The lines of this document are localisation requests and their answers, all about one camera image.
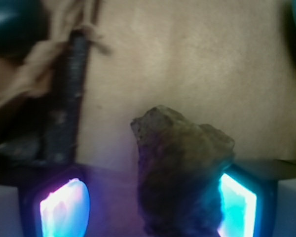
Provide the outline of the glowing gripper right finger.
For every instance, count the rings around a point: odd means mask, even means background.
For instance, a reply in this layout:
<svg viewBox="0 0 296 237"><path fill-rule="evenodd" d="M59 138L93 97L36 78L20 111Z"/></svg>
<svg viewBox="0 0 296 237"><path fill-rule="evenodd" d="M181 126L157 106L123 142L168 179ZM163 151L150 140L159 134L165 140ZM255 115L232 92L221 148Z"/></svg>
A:
<svg viewBox="0 0 296 237"><path fill-rule="evenodd" d="M220 178L222 237L271 237L274 232L277 181L263 178L239 165Z"/></svg>

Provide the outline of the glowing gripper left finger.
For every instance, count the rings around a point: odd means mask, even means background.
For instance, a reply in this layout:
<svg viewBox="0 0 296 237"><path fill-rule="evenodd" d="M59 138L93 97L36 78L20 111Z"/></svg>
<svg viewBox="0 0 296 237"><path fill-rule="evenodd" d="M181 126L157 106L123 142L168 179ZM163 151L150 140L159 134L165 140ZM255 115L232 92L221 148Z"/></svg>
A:
<svg viewBox="0 0 296 237"><path fill-rule="evenodd" d="M26 237L83 237L90 217L90 192L76 166L30 170L19 186Z"/></svg>

